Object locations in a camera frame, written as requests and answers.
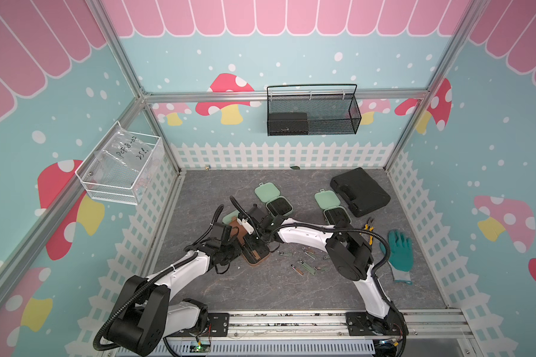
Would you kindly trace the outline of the brown case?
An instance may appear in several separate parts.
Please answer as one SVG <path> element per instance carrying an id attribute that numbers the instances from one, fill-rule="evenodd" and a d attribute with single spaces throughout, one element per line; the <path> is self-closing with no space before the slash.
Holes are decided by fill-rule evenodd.
<path id="1" fill-rule="evenodd" d="M 240 246 L 241 255 L 250 266 L 257 266 L 270 255 L 270 249 L 261 239 L 249 234 L 238 221 L 233 218 L 229 223 L 231 235 Z"/>

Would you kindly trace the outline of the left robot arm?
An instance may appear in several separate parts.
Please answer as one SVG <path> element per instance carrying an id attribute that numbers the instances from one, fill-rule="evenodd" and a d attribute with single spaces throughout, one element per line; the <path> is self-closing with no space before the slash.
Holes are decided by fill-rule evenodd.
<path id="1" fill-rule="evenodd" d="M 210 330 L 208 306 L 186 298 L 171 299 L 193 280 L 219 266 L 229 267 L 241 254 L 233 227 L 213 223 L 205 235 L 187 247 L 186 255 L 162 271 L 124 283 L 107 321 L 96 333 L 96 351 L 125 348 L 139 356 L 151 354 L 159 342 L 179 331 L 201 336 Z"/>

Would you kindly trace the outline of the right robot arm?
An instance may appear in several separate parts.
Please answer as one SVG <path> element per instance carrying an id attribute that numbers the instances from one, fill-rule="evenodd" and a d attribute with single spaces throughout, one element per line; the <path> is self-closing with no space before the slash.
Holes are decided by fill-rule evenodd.
<path id="1" fill-rule="evenodd" d="M 380 235 L 346 222 L 321 226 L 284 216 L 273 217 L 256 205 L 246 211 L 238 202 L 232 204 L 241 225 L 252 237 L 265 243 L 299 244 L 324 251 L 336 271 L 356 286 L 373 333 L 408 335 L 402 313 L 387 297 L 377 277 L 377 270 L 388 262 L 391 254 L 388 242 Z"/>

